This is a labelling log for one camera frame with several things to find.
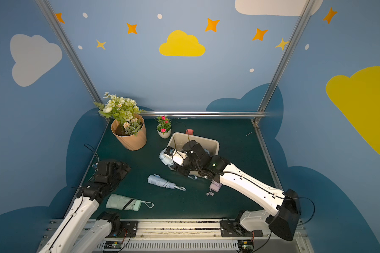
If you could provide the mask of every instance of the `potted plant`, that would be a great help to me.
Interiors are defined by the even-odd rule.
[[[166,116],[159,116],[156,120],[159,123],[156,127],[157,133],[163,139],[168,138],[170,136],[170,133],[172,133],[172,123],[170,122],[171,120]]]
[[[129,150],[138,150],[146,144],[145,121],[139,115],[145,110],[137,107],[135,100],[109,95],[106,92],[104,98],[109,98],[106,105],[94,104],[100,109],[100,115],[113,118],[111,130],[114,136]]]

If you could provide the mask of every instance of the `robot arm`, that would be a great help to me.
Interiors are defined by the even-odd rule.
[[[99,207],[104,198],[115,190],[131,168],[122,162],[98,163],[98,170],[94,180],[87,182],[80,189],[81,196],[73,202],[71,210],[62,221],[55,234],[40,250],[39,253],[69,253],[84,225]],[[96,221],[96,226],[84,236],[73,248],[74,252],[91,252],[98,240],[104,239],[110,232],[118,231],[120,220],[110,217],[108,214]]]
[[[187,142],[182,152],[172,147],[166,149],[165,155],[175,162],[174,170],[188,176],[198,176],[227,185],[249,197],[266,212],[244,212],[239,219],[240,225],[253,231],[264,220],[274,234],[291,241],[301,216],[299,197],[293,190],[279,190],[256,180],[238,169],[228,160],[214,155],[210,157],[195,140]]]

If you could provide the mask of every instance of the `green mat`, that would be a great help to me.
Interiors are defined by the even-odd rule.
[[[172,123],[182,121],[194,135],[220,143],[218,154],[230,160],[239,169],[268,185],[273,185],[269,168],[249,119],[173,119]],[[222,186],[214,196],[206,196],[210,181],[207,179],[191,180],[169,170],[159,154],[169,139],[162,139],[156,132],[157,122],[146,119],[147,143],[137,151],[126,149],[112,134],[110,124],[98,148],[100,160],[116,159],[126,162],[131,167],[130,173],[113,193],[131,198],[149,201],[155,204],[152,209],[142,204],[139,211],[106,208],[106,198],[92,219],[103,211],[118,212],[122,219],[195,219],[195,218],[235,218],[240,210],[262,210],[262,208],[238,191]],[[172,132],[185,132],[183,124],[172,126]],[[91,168],[85,181],[94,170]],[[187,190],[171,190],[151,185],[147,182],[149,175],[157,174],[162,178],[183,186]]]

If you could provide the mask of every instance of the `plastic bin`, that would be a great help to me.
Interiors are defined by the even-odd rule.
[[[207,139],[199,136],[189,135],[190,140],[197,141],[204,149],[207,149],[210,151],[210,155],[217,155],[218,149],[220,148],[220,144],[216,140]],[[172,134],[172,137],[170,138],[168,146],[175,147],[175,142],[173,141],[173,138],[175,138],[176,141],[176,149],[178,151],[181,151],[183,146],[189,141],[187,134],[183,133],[174,133]]]

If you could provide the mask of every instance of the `yellow star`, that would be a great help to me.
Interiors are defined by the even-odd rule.
[[[59,22],[61,22],[61,23],[65,23],[65,22],[63,21],[63,19],[62,19],[62,13],[56,13],[55,15],[56,15],[56,18],[59,20]]]
[[[207,25],[207,28],[205,29],[205,31],[214,31],[214,32],[217,32],[217,24],[218,22],[220,22],[219,20],[211,20],[209,18],[208,19],[208,25]]]
[[[284,50],[284,46],[285,46],[287,43],[289,43],[289,42],[288,42],[288,41],[284,42],[284,40],[283,40],[283,38],[282,38],[282,42],[281,42],[279,45],[275,46],[275,48],[276,48],[276,47],[281,47],[281,48],[282,48],[282,51],[283,51],[283,50]]]
[[[328,21],[328,23],[330,23],[330,22],[331,22],[331,19],[334,17],[334,15],[335,15],[336,13],[338,13],[338,12],[337,12],[337,11],[333,11],[333,10],[332,10],[332,7],[331,7],[331,9],[329,10],[328,15],[327,15],[323,20]]]
[[[130,25],[129,23],[127,23],[127,26],[128,26],[128,33],[135,33],[137,34],[137,25]]]
[[[106,49],[104,48],[104,44],[105,44],[105,42],[101,43],[101,42],[99,42],[99,41],[97,40],[97,43],[98,43],[97,47],[102,47],[104,50],[106,50]]]
[[[263,36],[264,34],[267,32],[268,30],[265,30],[265,31],[261,31],[259,30],[259,28],[256,29],[256,35],[255,37],[252,39],[252,40],[263,40]]]

